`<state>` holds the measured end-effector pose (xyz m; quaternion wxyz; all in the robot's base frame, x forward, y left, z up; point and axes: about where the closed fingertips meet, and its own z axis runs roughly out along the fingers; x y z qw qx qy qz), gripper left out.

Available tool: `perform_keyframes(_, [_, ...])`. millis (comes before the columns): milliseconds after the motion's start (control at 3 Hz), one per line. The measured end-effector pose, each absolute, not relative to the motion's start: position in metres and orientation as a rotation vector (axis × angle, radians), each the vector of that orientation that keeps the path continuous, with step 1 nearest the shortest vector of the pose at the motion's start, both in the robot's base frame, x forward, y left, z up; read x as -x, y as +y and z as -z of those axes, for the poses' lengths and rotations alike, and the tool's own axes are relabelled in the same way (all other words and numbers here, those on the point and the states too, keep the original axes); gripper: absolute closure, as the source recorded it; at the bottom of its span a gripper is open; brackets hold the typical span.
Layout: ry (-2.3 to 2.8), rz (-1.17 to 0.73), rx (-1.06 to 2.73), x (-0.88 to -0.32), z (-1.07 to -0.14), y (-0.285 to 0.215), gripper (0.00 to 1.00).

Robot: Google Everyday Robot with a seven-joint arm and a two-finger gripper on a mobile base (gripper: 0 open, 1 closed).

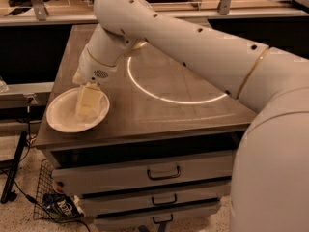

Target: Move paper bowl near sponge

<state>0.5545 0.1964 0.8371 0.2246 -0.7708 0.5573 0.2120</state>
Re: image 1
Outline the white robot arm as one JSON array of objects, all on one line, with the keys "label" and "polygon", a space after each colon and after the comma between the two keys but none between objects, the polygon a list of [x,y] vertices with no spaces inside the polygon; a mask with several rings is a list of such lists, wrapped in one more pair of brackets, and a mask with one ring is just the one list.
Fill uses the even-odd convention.
[{"label": "white robot arm", "polygon": [[309,232],[309,61],[155,12],[145,0],[95,0],[98,28],[73,81],[98,83],[145,41],[257,112],[235,157],[231,232]]}]

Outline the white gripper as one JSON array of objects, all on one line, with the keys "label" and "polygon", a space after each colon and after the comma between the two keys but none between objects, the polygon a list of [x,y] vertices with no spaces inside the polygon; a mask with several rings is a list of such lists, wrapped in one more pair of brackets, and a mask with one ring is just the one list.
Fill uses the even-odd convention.
[{"label": "white gripper", "polygon": [[72,78],[74,84],[81,85],[77,93],[77,104],[75,108],[75,112],[78,116],[98,116],[103,92],[95,83],[102,84],[110,78],[117,69],[118,65],[102,64],[99,60],[96,60],[91,55],[88,47],[83,49],[79,57],[77,70]]}]

